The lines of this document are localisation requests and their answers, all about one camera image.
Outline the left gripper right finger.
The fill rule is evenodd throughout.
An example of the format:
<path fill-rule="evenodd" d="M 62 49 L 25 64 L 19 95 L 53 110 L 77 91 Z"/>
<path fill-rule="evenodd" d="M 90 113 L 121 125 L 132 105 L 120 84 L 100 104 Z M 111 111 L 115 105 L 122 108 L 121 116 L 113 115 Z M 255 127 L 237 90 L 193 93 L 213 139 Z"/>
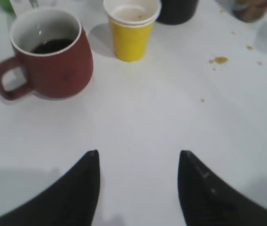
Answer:
<path fill-rule="evenodd" d="M 267 226 L 267 209 L 248 199 L 182 150 L 178 196 L 188 226 Z"/>

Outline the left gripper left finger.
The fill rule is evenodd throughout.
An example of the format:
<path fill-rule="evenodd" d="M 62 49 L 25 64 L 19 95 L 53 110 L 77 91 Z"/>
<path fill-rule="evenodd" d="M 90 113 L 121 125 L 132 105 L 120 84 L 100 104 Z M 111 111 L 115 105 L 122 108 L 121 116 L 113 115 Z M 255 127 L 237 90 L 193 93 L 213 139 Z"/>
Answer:
<path fill-rule="evenodd" d="M 88 151 L 45 191 L 2 215 L 0 226 L 90 226 L 100 181 L 99 153 Z"/>

